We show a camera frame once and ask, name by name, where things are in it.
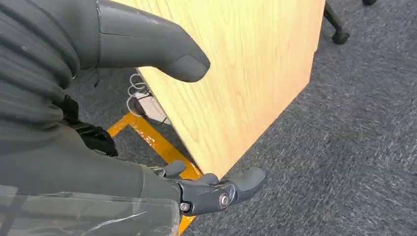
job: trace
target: robotic finger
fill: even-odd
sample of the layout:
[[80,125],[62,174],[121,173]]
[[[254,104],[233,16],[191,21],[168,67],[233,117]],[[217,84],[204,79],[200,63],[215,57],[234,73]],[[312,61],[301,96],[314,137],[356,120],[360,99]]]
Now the robotic finger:
[[[176,161],[164,168],[153,168],[155,174],[165,177],[177,176],[185,170],[185,164]],[[242,176],[231,177],[219,181],[214,174],[205,174],[200,179],[170,179],[181,191],[179,208],[186,216],[201,215],[222,211],[252,198],[262,187],[265,172],[257,167],[250,168]]]

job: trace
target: yellow tape marking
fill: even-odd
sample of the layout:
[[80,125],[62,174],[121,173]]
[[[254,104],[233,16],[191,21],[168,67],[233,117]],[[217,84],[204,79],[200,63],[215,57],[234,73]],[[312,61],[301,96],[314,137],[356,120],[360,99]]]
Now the yellow tape marking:
[[[185,163],[185,171],[180,176],[183,179],[196,180],[202,176],[200,170],[195,167],[187,158],[185,158],[172,144],[170,144],[158,131],[156,131],[145,119],[136,117],[131,113],[125,115],[121,120],[108,129],[107,132],[114,137],[128,124],[155,150],[158,155],[168,164],[175,160]],[[183,216],[179,224],[179,233],[191,224],[195,216]]]

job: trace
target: chair wheel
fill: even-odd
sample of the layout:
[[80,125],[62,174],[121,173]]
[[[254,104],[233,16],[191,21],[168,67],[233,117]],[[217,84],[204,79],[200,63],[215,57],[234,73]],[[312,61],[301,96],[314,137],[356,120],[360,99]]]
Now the chair wheel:
[[377,0],[362,0],[362,2],[363,5],[372,6],[377,2]]
[[333,40],[333,43],[337,45],[345,44],[346,41],[348,41],[350,34],[348,32],[344,31],[337,31],[334,33],[333,37],[331,38]]

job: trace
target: chair leg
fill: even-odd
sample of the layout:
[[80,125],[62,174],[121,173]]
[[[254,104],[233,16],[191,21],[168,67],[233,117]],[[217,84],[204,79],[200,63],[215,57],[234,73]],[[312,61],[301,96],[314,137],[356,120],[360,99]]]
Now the chair leg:
[[334,13],[327,1],[325,4],[324,17],[336,30],[332,37],[333,42],[339,45],[346,43],[346,41],[348,41],[349,38],[349,33],[343,31],[342,22],[340,21],[339,17],[337,17],[336,13]]
[[377,2],[377,0],[362,0],[362,2],[363,5],[372,6]]

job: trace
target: power cord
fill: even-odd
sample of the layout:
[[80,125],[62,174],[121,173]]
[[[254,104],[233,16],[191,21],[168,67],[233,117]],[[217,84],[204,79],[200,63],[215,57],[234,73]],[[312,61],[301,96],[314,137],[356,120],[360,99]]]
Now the power cord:
[[[140,74],[133,74],[133,75],[131,75],[130,76],[130,78],[129,78],[129,82],[130,82],[130,86],[129,86],[129,88],[127,89],[127,94],[129,94],[129,98],[126,100],[126,107],[127,107],[127,109],[129,110],[129,112],[132,114],[132,115],[134,115],[134,116],[136,116],[136,117],[142,117],[141,115],[139,115],[139,114],[137,114],[136,112],[133,112],[132,111],[132,109],[130,108],[130,106],[129,106],[129,102],[130,102],[130,100],[132,99],[132,97],[135,97],[137,100],[140,100],[140,99],[143,99],[143,98],[145,98],[145,97],[149,97],[149,96],[152,96],[152,94],[150,93],[150,91],[149,91],[149,89],[148,89],[148,86],[147,86],[147,84],[146,83],[144,83],[144,82],[137,82],[137,83],[134,83],[133,82],[133,77],[135,77],[135,76],[137,76],[137,77],[139,77],[139,78],[141,78],[142,79],[142,81],[143,81],[143,78],[142,78],[142,76],[140,75]],[[141,97],[141,98],[137,98],[136,96],[135,96],[135,94],[136,93],[141,93],[141,94],[144,94],[145,96],[143,96],[143,97]]]

